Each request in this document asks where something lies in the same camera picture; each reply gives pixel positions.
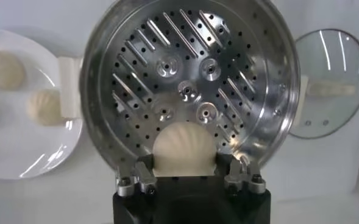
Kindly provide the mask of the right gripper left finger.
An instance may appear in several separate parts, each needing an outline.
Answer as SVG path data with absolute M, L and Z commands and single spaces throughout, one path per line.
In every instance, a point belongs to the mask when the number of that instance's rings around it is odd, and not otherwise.
M 130 197 L 136 190 L 153 194 L 157 178 L 152 173 L 154 157 L 152 154 L 139 157 L 136 161 L 121 158 L 116 167 L 116 188 L 120 197 Z

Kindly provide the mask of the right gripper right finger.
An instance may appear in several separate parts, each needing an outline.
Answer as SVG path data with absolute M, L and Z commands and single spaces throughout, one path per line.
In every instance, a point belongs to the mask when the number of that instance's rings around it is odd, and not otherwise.
M 238 159 L 231 154 L 218 153 L 215 162 L 215 175 L 223 177 L 226 189 L 233 188 L 239 192 L 247 186 L 253 194 L 266 192 L 266 181 L 260 173 L 258 161 L 247 160 L 244 155 Z

